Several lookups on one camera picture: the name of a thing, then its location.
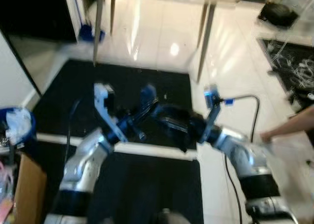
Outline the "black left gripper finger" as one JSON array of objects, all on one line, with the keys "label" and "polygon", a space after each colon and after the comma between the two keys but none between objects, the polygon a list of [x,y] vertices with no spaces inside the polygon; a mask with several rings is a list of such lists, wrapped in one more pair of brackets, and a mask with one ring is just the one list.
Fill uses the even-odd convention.
[{"label": "black left gripper finger", "polygon": [[156,88],[151,84],[146,85],[140,92],[139,114],[150,114],[158,103]]}]

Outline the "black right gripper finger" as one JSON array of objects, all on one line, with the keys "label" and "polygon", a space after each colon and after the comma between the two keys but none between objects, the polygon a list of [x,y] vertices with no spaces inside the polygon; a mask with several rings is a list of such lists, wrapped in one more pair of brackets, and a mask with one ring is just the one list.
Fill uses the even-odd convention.
[{"label": "black right gripper finger", "polygon": [[187,121],[175,119],[173,117],[160,117],[159,125],[166,133],[189,133]]},{"label": "black right gripper finger", "polygon": [[190,112],[186,108],[181,108],[174,104],[159,104],[151,112],[153,119],[161,119],[162,117],[172,117],[174,119],[188,119]]}]

